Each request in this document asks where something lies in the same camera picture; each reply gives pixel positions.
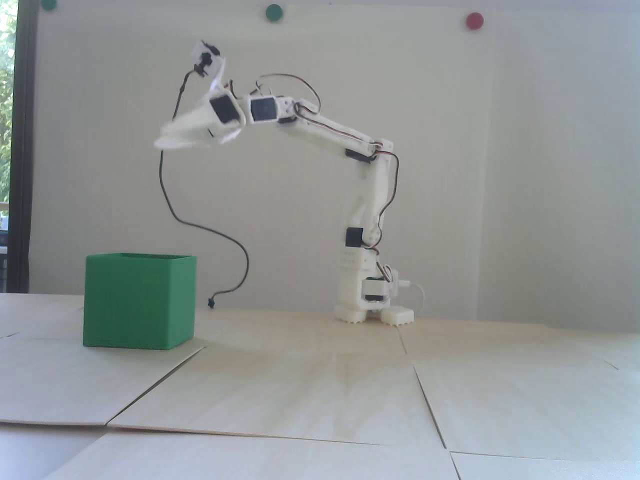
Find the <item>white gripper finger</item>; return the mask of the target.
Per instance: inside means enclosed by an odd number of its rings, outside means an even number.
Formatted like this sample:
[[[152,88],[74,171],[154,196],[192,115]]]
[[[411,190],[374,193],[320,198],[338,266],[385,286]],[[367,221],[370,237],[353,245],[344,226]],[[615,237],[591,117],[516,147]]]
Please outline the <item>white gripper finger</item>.
[[[195,131],[208,131],[211,128],[211,106],[208,99],[201,99],[190,110],[178,113],[160,129],[160,135],[185,136]]]
[[[154,142],[157,150],[173,151],[203,147],[210,143],[209,131],[187,131],[183,133],[162,134]]]

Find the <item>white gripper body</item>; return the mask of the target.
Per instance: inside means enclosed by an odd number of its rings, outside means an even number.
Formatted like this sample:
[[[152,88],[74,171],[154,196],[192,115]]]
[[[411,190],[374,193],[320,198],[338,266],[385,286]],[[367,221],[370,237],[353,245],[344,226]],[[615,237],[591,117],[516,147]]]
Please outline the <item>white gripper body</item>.
[[[205,105],[211,107],[215,120],[207,130],[219,144],[235,140],[246,126],[246,115],[239,104],[239,96],[234,89],[234,81],[224,80],[226,58],[211,55],[211,62],[205,67],[205,73],[211,77],[211,83],[205,96]]]

